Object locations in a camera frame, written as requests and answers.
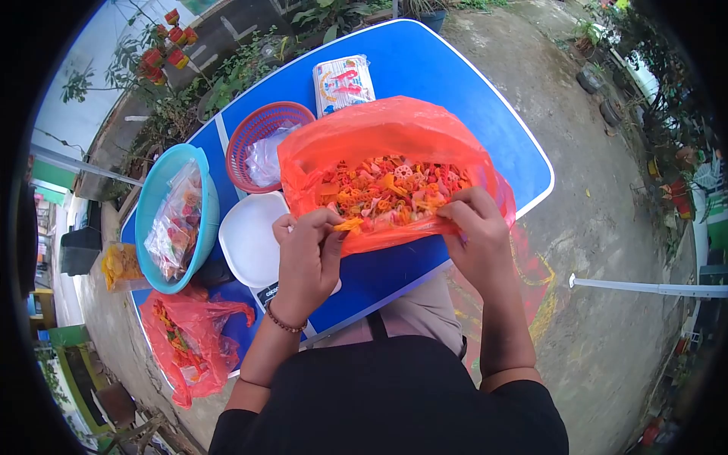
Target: white lid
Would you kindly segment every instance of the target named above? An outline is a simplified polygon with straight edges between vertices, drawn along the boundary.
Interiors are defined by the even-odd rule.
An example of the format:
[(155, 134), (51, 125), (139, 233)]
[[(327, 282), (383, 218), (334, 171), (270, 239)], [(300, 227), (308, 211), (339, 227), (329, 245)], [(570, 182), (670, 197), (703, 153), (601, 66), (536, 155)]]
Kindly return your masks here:
[(280, 247), (272, 224), (289, 213), (283, 193), (250, 194), (225, 215), (218, 238), (232, 274), (244, 285), (264, 288), (278, 281)]

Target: hand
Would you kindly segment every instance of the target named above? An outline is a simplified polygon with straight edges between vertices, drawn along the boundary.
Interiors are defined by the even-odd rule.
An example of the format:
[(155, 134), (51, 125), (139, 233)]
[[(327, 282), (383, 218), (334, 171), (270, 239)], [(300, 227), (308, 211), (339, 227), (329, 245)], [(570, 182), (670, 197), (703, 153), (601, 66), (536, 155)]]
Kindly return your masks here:
[(492, 284), (513, 277), (508, 225), (495, 201), (480, 186), (453, 194), (438, 215), (449, 218), (464, 232), (443, 235), (455, 266), (483, 294)]
[(287, 214), (273, 223), (280, 266), (272, 311), (282, 323), (301, 327), (333, 292), (339, 281), (341, 243), (349, 232), (333, 232), (331, 227), (344, 221), (320, 208), (298, 220)]

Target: beaded bracelet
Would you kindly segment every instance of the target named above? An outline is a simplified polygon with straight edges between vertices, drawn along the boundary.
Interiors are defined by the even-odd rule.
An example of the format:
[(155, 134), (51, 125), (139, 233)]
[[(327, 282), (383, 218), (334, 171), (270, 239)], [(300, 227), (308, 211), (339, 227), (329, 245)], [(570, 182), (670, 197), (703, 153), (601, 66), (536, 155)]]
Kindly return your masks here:
[(304, 323), (304, 324), (303, 324), (303, 325), (302, 325), (301, 327), (298, 327), (298, 328), (295, 328), (295, 327), (290, 327), (289, 325), (286, 325), (286, 324), (284, 324), (284, 323), (280, 322), (280, 321), (278, 320), (278, 318), (277, 318), (277, 317), (275, 317), (275, 316), (273, 315), (273, 312), (271, 311), (271, 302), (268, 302), (268, 303), (266, 304), (266, 314), (267, 314), (268, 316), (270, 316), (271, 320), (273, 320), (273, 322), (274, 322), (274, 323), (275, 323), (275, 324), (276, 324), (276, 325), (277, 325), (278, 327), (282, 328), (282, 329), (283, 329), (283, 330), (285, 330), (285, 331), (289, 331), (289, 332), (291, 332), (291, 333), (300, 333), (300, 332), (303, 332), (303, 331), (304, 331), (304, 329), (305, 329), (306, 327), (308, 327), (308, 326), (309, 326), (309, 321), (308, 321), (308, 320), (307, 320), (307, 321), (306, 321), (306, 322), (305, 322), (305, 323)]

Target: blue table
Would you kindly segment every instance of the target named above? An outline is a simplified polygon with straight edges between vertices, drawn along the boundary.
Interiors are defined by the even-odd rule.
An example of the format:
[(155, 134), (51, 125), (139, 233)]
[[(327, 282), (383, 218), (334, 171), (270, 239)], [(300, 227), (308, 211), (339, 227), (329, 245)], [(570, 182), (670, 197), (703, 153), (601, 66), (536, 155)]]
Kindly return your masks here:
[[(406, 95), (448, 109), (488, 150), (496, 169), (513, 187), (520, 218), (553, 189), (554, 174), (541, 146), (511, 105), (469, 61), (450, 44), (414, 20), (393, 20), (351, 33), (325, 44), (268, 75), (242, 93), (188, 141), (201, 147), (220, 197), (222, 218), (245, 194), (236, 190), (225, 169), (229, 135), (252, 111), (274, 101), (295, 101), (316, 112), (312, 70), (320, 62), (365, 54), (377, 98)], [(122, 227), (122, 241), (134, 243), (135, 213)], [(219, 243), (210, 260), (223, 257)], [(450, 267), (441, 236), (431, 236), (385, 250), (355, 254), (341, 261), (341, 290), (311, 315), (303, 347), (331, 335), (414, 289)], [(210, 290), (235, 301), (254, 300), (247, 286), (231, 282)], [(149, 291), (132, 293), (135, 305)], [(240, 343), (240, 359), (250, 346), (256, 324), (245, 327), (245, 316), (234, 315), (223, 334)]]

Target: red plastic bag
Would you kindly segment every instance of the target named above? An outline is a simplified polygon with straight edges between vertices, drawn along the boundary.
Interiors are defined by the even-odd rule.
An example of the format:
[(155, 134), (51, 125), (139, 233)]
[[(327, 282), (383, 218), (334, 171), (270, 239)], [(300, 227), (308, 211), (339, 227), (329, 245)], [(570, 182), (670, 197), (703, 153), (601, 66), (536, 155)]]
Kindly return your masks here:
[[(153, 290), (139, 311), (154, 359), (174, 388), (172, 400), (185, 409), (190, 409), (194, 397), (220, 392), (237, 365), (239, 344), (221, 335), (228, 317), (244, 312), (248, 327), (255, 319), (247, 304), (209, 301), (206, 290), (191, 285), (172, 295)], [(170, 331), (165, 320), (176, 330)]]
[[(443, 107), (405, 96), (349, 106), (304, 125), (278, 146), (280, 180), (291, 213), (298, 217), (319, 207), (324, 173), (341, 160), (358, 165), (364, 159), (391, 154), (466, 169), (473, 184), (495, 199), (508, 226), (513, 225), (513, 190), (494, 169), (478, 139)], [(406, 226), (349, 235), (341, 255), (445, 233), (457, 233), (456, 226), (433, 215)]]

